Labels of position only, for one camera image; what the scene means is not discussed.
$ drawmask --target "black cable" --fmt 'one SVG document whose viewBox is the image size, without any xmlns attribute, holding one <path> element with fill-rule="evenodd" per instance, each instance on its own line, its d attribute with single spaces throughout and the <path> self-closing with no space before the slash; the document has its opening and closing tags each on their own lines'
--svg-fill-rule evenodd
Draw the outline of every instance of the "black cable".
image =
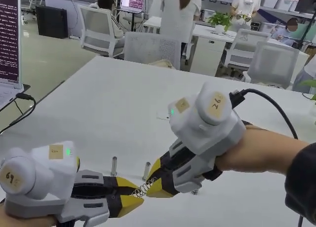
<svg viewBox="0 0 316 227">
<path fill-rule="evenodd" d="M 22 120 L 25 119 L 26 117 L 30 116 L 31 113 L 33 113 L 33 111 L 34 111 L 35 108 L 36 108 L 36 104 L 37 104 L 37 103 L 36 103 L 36 100 L 35 100 L 31 95 L 27 95 L 27 94 L 23 94 L 23 93 L 18 93 L 18 94 L 16 95 L 16 98 L 22 99 L 22 100 L 32 100 L 33 103 L 34 103 L 33 106 L 32 106 L 32 109 L 30 110 L 29 113 L 27 113 L 27 114 L 24 115 L 24 116 L 19 117 L 18 119 L 14 120 L 12 123 L 10 123 L 7 127 L 5 127 L 4 129 L 2 129 L 2 130 L 0 131 L 0 135 L 2 135 L 2 133 L 3 133 L 4 131 L 6 131 L 7 129 L 9 129 L 10 127 L 16 125 L 17 123 L 19 123 L 20 121 L 22 121 Z"/>
<path fill-rule="evenodd" d="M 18 103 L 17 103 L 16 101 L 14 101 L 14 103 L 15 103 L 16 107 L 18 108 L 18 110 L 20 111 L 20 113 L 23 115 L 23 112 L 22 112 L 22 110 L 20 109 L 20 107 L 18 106 Z"/>
<path fill-rule="evenodd" d="M 244 96 L 247 93 L 257 94 L 257 95 L 265 98 L 266 100 L 268 100 L 271 104 L 273 104 L 273 106 L 279 111 L 279 113 L 284 118 L 287 126 L 289 127 L 289 129 L 292 132 L 293 138 L 294 139 L 298 139 L 297 133 L 296 133 L 292 123 L 290 122 L 289 118 L 287 117 L 287 115 L 285 114 L 283 109 L 280 107 L 280 105 L 278 105 L 278 103 L 274 99 L 272 99 L 270 96 L 266 95 L 265 93 L 263 93 L 263 92 L 261 92 L 259 90 L 256 90 L 256 89 L 245 89 L 245 90 L 242 90 L 241 92 L 236 91 L 236 92 L 230 93 L 229 96 L 230 96 L 230 99 L 231 99 L 231 102 L 232 102 L 232 107 L 235 108 L 242 101 L 244 101 L 245 100 Z M 300 216 L 299 220 L 298 220 L 297 227 L 302 227 L 302 224 L 303 224 L 303 216 Z"/>
<path fill-rule="evenodd" d="M 309 100 L 312 100 L 311 98 L 308 98 L 305 93 L 302 93 L 302 95 L 306 98 L 306 99 L 309 99 Z"/>
</svg>

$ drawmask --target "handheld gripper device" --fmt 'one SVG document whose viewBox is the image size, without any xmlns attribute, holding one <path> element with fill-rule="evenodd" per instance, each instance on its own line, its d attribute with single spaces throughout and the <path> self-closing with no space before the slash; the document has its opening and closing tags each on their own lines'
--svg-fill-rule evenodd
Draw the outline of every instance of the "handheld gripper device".
<svg viewBox="0 0 316 227">
<path fill-rule="evenodd" d="M 154 180 L 149 197 L 173 197 L 215 180 L 221 171 L 215 158 L 235 146 L 246 128 L 232 109 L 228 93 L 205 83 L 198 95 L 168 106 L 171 130 L 178 139 L 152 166 L 147 180 Z"/>
</svg>

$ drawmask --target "sticker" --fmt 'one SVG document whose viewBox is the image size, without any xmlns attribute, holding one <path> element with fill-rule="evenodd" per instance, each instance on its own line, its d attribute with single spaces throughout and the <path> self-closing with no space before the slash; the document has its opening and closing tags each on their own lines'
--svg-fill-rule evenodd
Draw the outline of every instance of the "sticker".
<svg viewBox="0 0 316 227">
<path fill-rule="evenodd" d="M 189 102 L 186 100 L 186 98 L 182 98 L 176 103 L 176 108 L 179 111 L 179 113 L 183 113 L 189 107 L 190 105 L 189 105 Z"/>
<path fill-rule="evenodd" d="M 215 92 L 211 103 L 208 106 L 208 113 L 211 116 L 220 118 L 222 116 L 223 108 L 226 103 L 226 98 L 222 93 Z"/>
<path fill-rule="evenodd" d="M 14 191 L 19 191 L 21 185 L 23 184 L 21 177 L 14 173 L 8 166 L 1 169 L 0 181 L 12 188 Z"/>
<path fill-rule="evenodd" d="M 50 145 L 49 146 L 49 159 L 63 159 L 64 146 L 63 145 Z"/>
</svg>

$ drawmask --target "metal cylinder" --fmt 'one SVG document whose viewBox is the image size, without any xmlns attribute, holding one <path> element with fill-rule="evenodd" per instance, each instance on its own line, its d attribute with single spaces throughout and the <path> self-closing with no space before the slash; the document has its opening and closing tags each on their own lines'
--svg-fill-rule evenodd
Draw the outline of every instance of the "metal cylinder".
<svg viewBox="0 0 316 227">
<path fill-rule="evenodd" d="M 142 178 L 143 181 L 146 181 L 148 178 L 150 166 L 151 166 L 150 162 L 146 162 L 144 176 Z"/>
<path fill-rule="evenodd" d="M 117 164 L 118 164 L 118 158 L 114 156 L 112 158 L 112 170 L 111 170 L 112 177 L 115 177 L 117 175 Z"/>
</svg>

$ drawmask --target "storage bin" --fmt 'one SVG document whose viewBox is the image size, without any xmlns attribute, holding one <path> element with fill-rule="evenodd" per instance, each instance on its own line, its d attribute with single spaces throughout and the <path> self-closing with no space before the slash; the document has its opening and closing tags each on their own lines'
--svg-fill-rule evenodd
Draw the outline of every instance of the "storage bin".
<svg viewBox="0 0 316 227">
<path fill-rule="evenodd" d="M 293 3 L 293 0 L 277 0 L 275 9 L 288 11 Z"/>
<path fill-rule="evenodd" d="M 262 6 L 274 8 L 278 0 L 262 0 Z"/>
<path fill-rule="evenodd" d="M 293 0 L 293 3 L 292 3 L 292 5 L 291 5 L 289 11 L 294 12 L 294 11 L 295 11 L 295 8 L 296 8 L 296 6 L 297 6 L 297 3 L 298 3 L 298 0 Z"/>
<path fill-rule="evenodd" d="M 215 11 L 208 10 L 208 9 L 204 9 L 203 11 L 204 12 L 203 12 L 203 15 L 202 15 L 202 20 L 204 22 L 207 22 L 208 18 L 211 17 L 215 13 Z"/>
<path fill-rule="evenodd" d="M 260 25 L 260 32 L 264 33 L 271 33 L 271 31 L 276 27 L 276 24 L 268 23 L 268 22 L 261 22 Z"/>
</svg>

